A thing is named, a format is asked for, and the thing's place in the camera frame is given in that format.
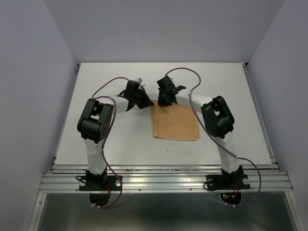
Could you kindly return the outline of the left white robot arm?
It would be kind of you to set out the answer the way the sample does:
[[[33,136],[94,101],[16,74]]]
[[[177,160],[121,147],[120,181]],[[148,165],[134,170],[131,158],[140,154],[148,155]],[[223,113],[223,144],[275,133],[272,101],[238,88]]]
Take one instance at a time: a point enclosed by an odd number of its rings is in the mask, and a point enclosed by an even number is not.
[[[142,79],[128,80],[126,88],[116,96],[95,96],[88,99],[77,123],[77,130],[86,145],[88,166],[86,174],[92,176],[91,185],[101,190],[107,185],[107,164],[103,148],[115,121],[115,115],[134,106],[140,109],[153,106],[142,85]]]

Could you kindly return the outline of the orange cloth napkin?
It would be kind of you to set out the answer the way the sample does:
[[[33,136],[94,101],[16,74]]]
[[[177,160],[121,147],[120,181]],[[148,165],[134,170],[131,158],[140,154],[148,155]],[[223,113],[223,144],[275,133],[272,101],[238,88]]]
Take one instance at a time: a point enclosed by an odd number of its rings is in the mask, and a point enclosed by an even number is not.
[[[199,123],[190,107],[177,104],[160,107],[157,100],[153,103],[151,122],[154,137],[177,141],[201,138]]]

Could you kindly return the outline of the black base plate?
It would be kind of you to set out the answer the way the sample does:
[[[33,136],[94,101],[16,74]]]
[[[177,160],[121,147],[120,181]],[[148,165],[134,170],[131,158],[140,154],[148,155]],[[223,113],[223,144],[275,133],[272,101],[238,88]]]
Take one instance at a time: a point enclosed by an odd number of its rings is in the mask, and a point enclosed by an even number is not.
[[[238,189],[238,187],[240,190],[250,189],[246,174],[241,175],[236,180],[227,175],[206,175],[206,181],[203,183],[203,188],[211,192],[216,190],[234,190]]]
[[[88,182],[86,176],[77,175],[76,180],[79,182],[79,190],[82,192],[91,191],[115,191],[122,190],[121,183],[116,176],[107,176],[107,180],[103,182]]]

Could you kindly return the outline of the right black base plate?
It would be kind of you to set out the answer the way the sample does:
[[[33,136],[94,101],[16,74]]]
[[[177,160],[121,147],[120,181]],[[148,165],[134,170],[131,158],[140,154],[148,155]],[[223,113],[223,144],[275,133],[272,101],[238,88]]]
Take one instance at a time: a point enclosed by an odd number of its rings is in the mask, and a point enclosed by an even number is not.
[[[240,190],[250,189],[246,174],[241,175],[236,180],[227,175],[206,175],[206,181],[203,183],[203,188],[211,192],[216,190],[234,190],[238,189],[238,187]]]

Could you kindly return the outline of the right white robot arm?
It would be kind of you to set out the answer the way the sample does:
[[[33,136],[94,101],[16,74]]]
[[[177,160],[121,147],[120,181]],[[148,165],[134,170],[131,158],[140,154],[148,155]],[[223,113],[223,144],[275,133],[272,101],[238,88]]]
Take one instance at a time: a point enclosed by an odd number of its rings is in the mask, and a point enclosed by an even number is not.
[[[232,152],[234,117],[221,96],[215,98],[193,93],[180,85],[176,87],[168,76],[157,81],[159,95],[158,106],[166,107],[172,104],[189,106],[193,113],[201,113],[205,132],[218,146],[221,158],[221,182],[227,188],[232,188],[239,182],[239,175],[243,173],[237,157]]]

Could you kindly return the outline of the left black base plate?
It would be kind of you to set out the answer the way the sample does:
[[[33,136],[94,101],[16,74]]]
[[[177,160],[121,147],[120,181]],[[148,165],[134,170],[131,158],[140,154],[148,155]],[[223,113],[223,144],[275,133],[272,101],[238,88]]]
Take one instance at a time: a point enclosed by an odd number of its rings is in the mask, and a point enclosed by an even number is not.
[[[103,182],[88,182],[86,176],[77,175],[76,180],[79,182],[79,190],[82,192],[91,191],[115,191],[122,190],[121,183],[116,176],[107,176],[107,180]]]

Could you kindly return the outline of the aluminium frame rail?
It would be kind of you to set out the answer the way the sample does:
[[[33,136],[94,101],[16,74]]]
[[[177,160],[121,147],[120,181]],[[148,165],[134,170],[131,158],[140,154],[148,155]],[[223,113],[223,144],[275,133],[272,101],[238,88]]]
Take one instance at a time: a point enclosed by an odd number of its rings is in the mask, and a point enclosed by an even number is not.
[[[123,193],[204,193],[206,175],[220,174],[218,166],[171,165],[171,166],[113,166],[114,171],[123,177]],[[77,175],[84,173],[84,165],[54,165],[51,171],[43,174],[39,186],[40,193],[79,193]],[[257,191],[261,183],[262,192],[292,191],[293,186],[287,172],[281,172],[276,163],[262,165],[261,177],[251,165],[244,166],[251,188]]]

